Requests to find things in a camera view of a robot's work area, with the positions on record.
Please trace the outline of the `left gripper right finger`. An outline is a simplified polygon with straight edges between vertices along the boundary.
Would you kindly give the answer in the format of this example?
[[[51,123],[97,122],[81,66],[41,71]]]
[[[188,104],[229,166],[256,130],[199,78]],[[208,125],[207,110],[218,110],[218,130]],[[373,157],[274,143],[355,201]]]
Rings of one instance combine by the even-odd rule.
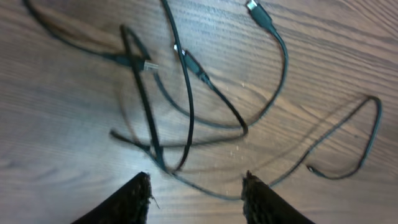
[[[314,224],[249,170],[242,186],[241,200],[247,224]]]

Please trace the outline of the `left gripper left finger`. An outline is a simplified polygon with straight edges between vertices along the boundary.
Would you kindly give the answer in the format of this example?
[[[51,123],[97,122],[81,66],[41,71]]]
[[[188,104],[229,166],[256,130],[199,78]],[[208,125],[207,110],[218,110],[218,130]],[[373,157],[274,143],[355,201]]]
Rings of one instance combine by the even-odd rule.
[[[140,172],[72,224],[146,224],[151,197],[150,175]]]

